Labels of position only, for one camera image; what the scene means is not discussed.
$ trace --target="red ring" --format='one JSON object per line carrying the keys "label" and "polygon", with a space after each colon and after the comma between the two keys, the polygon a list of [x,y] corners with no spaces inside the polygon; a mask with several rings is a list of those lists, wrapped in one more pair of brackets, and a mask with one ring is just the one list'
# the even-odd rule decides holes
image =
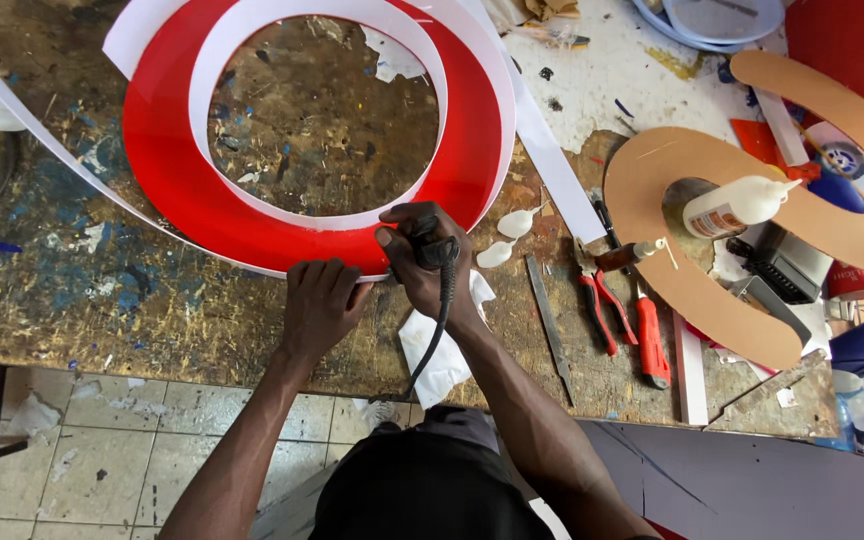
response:
{"label": "red ring", "polygon": [[[402,0],[387,1],[426,30],[448,84],[438,153],[413,201],[437,202],[468,230],[484,212],[498,181],[496,94],[473,53],[444,24]],[[388,259],[373,237],[378,223],[318,231],[282,222],[241,200],[196,147],[188,120],[192,69],[212,26],[235,2],[191,0],[145,49],[123,112],[126,154],[135,178],[175,227],[219,255],[283,273],[299,261],[337,257],[359,266],[365,276],[385,274]]]}

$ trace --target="white rag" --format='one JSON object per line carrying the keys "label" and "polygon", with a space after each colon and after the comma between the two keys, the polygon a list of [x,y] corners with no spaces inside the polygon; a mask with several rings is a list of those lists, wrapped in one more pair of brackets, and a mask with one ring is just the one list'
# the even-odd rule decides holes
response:
{"label": "white rag", "polygon": [[[472,293],[472,301],[479,316],[485,321],[486,315],[482,310],[482,303],[495,300],[496,293],[489,287],[486,278],[475,270],[472,270],[468,277],[468,290]],[[412,311],[409,320],[405,321],[398,331],[398,338],[402,341],[402,350],[405,352],[405,362],[409,364],[409,373],[415,371],[419,361],[423,359],[434,333],[435,319],[426,317],[416,310]],[[415,382],[418,402],[424,410],[427,410],[446,399],[452,387],[472,375],[473,372],[470,371],[466,359],[462,356],[462,350],[459,350],[459,346],[448,332],[443,332],[441,339],[438,340],[438,347]]]}

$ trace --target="paint-stained table surface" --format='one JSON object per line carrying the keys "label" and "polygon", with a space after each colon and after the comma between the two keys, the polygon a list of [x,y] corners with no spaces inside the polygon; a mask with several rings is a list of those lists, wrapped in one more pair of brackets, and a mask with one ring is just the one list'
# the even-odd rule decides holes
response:
{"label": "paint-stained table surface", "polygon": [[[159,217],[123,148],[127,81],[101,53],[124,2],[73,4],[1,1],[0,75],[97,176]],[[438,108],[424,78],[386,83],[376,78],[377,67],[378,54],[350,23],[295,19],[261,30],[230,60],[213,96],[214,162],[241,189],[290,212],[350,214],[393,200],[432,157]],[[0,178],[9,167],[5,141],[0,133]],[[601,188],[605,166],[624,141],[597,130],[581,153],[566,153],[586,190]],[[27,133],[18,150],[0,199],[0,363],[226,386],[258,382],[282,332],[282,281],[184,248],[141,225]],[[475,251],[502,240],[499,217],[545,201],[535,167],[516,143],[502,192],[471,234]],[[667,215],[674,215],[678,202],[668,203]],[[596,247],[604,251],[604,240]],[[690,252],[696,264],[711,265],[708,244],[693,242]],[[575,285],[569,232],[554,208],[535,216],[533,231],[519,240],[510,261],[483,270],[497,295],[485,305],[488,323],[515,359],[566,402],[526,255],[548,270],[543,279],[579,401],[570,413],[680,425],[674,369],[670,390],[651,389],[640,379],[636,349],[623,345],[608,357],[594,342]],[[634,320],[630,279],[614,273],[607,280]],[[671,310],[654,300],[674,366]],[[319,362],[305,390],[369,397],[400,389],[407,370],[397,332],[410,310],[400,287],[379,283],[362,323]],[[706,355],[704,367],[711,417],[759,382],[744,364],[721,364],[715,354]],[[829,388],[825,366],[796,385],[799,406],[781,409],[766,400],[727,428],[830,435]],[[456,386],[447,400],[486,407],[473,380]]]}

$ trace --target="pliers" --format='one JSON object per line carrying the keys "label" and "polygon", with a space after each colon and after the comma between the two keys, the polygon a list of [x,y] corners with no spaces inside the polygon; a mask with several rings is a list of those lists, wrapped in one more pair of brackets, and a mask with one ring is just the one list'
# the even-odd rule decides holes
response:
{"label": "pliers", "polygon": [[620,325],[622,340],[629,345],[639,345],[639,340],[636,339],[636,333],[629,325],[629,317],[625,314],[625,307],[623,307],[622,302],[616,298],[616,294],[612,289],[609,289],[609,286],[606,285],[605,272],[595,264],[595,261],[586,252],[585,246],[579,238],[573,238],[572,241],[575,244],[575,261],[582,269],[582,274],[579,275],[579,287],[584,289],[585,311],[588,313],[588,317],[592,320],[595,334],[597,334],[605,344],[606,353],[610,357],[614,357],[618,352],[618,346],[616,345],[616,340],[612,337],[612,333],[609,332],[609,327],[606,325],[605,319],[602,316],[603,299],[611,307],[612,313]]}

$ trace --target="left hand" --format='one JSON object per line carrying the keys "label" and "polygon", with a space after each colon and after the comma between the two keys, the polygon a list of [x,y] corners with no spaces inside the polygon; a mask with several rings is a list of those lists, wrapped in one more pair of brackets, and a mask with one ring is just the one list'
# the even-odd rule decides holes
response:
{"label": "left hand", "polygon": [[372,284],[356,285],[361,276],[358,267],[338,258],[302,261],[290,268],[279,349],[311,371],[362,319]]}

